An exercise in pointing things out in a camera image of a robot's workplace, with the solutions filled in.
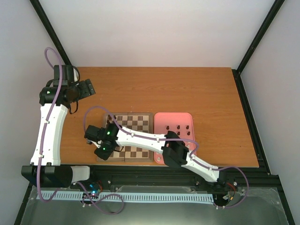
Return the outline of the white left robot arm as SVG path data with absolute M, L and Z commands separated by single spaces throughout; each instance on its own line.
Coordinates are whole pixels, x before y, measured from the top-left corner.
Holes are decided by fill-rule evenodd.
M 72 113 L 71 104 L 94 94 L 91 81 L 82 81 L 76 67 L 54 66 L 54 78 L 39 94 L 41 120 L 34 154 L 21 169 L 29 183 L 41 188 L 67 188 L 77 181 L 89 189 L 97 185 L 89 166 L 61 165 L 60 159 L 63 124 Z

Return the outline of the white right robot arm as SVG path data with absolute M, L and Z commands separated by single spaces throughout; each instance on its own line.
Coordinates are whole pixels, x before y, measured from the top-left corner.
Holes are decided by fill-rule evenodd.
M 97 147 L 94 153 L 103 160 L 107 160 L 117 147 L 138 147 L 161 154 L 166 166 L 186 168 L 201 176 L 206 182 L 216 183 L 220 179 L 217 166 L 201 160 L 195 155 L 196 150 L 190 151 L 185 145 L 186 142 L 195 143 L 195 141 L 181 139 L 172 131 L 168 131 L 167 134 L 150 134 L 110 123 L 105 128 L 89 125 L 84 138 Z

